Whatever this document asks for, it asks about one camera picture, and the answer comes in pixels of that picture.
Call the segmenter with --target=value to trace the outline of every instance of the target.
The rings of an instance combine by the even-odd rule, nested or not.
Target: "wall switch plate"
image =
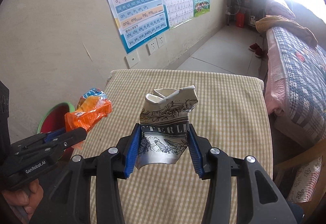
[[[159,35],[156,39],[157,39],[157,44],[158,44],[159,48],[166,44],[164,34]]]
[[[137,50],[129,53],[127,56],[126,56],[126,61],[128,63],[128,67],[131,68],[131,67],[134,67],[138,62],[140,62],[140,59],[138,57],[138,53],[137,53]]]
[[[149,54],[153,54],[156,50],[159,49],[156,38],[153,38],[151,41],[149,41],[146,46]]]

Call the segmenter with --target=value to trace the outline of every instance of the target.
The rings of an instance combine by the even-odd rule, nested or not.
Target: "pillow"
[[[287,200],[292,203],[310,201],[312,194],[314,193],[321,168],[322,157],[301,166],[297,170],[297,174]]]
[[[290,10],[284,0],[267,0],[265,13],[267,15],[282,15],[289,20],[295,19],[294,13]]]

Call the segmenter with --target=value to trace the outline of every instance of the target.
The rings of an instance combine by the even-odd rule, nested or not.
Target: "beige tablecloth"
[[[272,175],[272,141],[257,78],[211,72],[174,70],[117,70],[109,77],[104,92],[113,112],[87,135],[84,157],[99,155],[130,135],[144,104],[154,88],[195,85],[198,105],[189,121],[199,136],[229,156],[255,156]],[[151,164],[134,169],[128,180],[119,180],[126,224],[199,224],[203,216],[209,180],[202,181],[193,169],[188,150],[175,165]],[[236,179],[232,181],[230,223],[236,221]],[[91,186],[91,223],[96,223],[95,181]]]

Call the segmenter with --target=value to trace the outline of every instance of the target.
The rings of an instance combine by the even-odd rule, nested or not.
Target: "metal screw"
[[[220,150],[218,148],[211,148],[211,153],[212,154],[219,154]]]
[[[256,161],[256,159],[254,157],[252,157],[252,156],[248,156],[247,161],[251,162],[251,163],[254,163]]]
[[[116,154],[118,152],[118,149],[116,147],[112,147],[109,149],[109,153]]]
[[[82,158],[80,155],[75,155],[74,157],[72,157],[72,161],[74,161],[74,162],[79,162],[81,159]]]

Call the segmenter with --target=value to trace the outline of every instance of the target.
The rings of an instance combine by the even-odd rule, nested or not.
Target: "blue gripper pad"
[[[134,171],[136,159],[138,156],[138,149],[141,141],[141,126],[139,125],[136,129],[134,137],[131,141],[129,150],[126,155],[126,165],[124,168],[124,175],[128,178]]]
[[[60,128],[56,131],[53,131],[53,132],[49,132],[48,133],[48,137],[44,140],[45,143],[48,143],[50,141],[52,141],[54,138],[57,138],[59,137],[60,135],[66,133],[66,128],[63,127],[63,128]]]
[[[188,148],[195,172],[199,175],[199,178],[202,178],[204,175],[203,157],[191,130],[188,133]]]

